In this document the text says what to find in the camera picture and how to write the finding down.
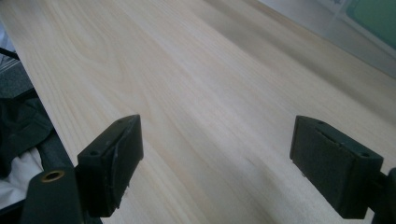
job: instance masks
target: wooden table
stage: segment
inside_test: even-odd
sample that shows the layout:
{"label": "wooden table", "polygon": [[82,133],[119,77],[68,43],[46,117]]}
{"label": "wooden table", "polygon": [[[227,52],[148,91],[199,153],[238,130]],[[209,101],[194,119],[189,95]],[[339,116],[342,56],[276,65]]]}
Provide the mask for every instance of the wooden table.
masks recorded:
{"label": "wooden table", "polygon": [[291,163],[296,115],[396,166],[396,81],[254,0],[1,0],[0,18],[74,164],[141,115],[105,223],[361,223]]}

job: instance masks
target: green object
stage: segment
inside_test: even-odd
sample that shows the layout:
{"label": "green object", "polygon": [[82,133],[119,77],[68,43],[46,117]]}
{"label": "green object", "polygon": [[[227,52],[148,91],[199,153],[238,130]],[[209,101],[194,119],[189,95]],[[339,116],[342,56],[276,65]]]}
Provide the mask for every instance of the green object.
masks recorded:
{"label": "green object", "polygon": [[396,49],[396,0],[353,0],[346,14]]}

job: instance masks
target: table surface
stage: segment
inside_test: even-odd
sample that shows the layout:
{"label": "table surface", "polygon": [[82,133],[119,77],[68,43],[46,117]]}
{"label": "table surface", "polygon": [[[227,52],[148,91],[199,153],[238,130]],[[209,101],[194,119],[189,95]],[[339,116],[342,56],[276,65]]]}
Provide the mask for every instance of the table surface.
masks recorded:
{"label": "table surface", "polygon": [[1,0],[0,19],[74,164],[141,115],[145,158],[105,223],[361,223],[292,164],[296,115],[396,165],[395,79],[255,0]]}

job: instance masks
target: black fabric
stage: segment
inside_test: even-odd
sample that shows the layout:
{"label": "black fabric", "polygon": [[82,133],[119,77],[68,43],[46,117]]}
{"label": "black fabric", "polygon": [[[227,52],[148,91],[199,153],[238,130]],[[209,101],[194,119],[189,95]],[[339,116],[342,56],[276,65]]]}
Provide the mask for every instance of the black fabric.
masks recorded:
{"label": "black fabric", "polygon": [[0,99],[0,177],[7,177],[12,160],[44,141],[52,129],[38,98]]}

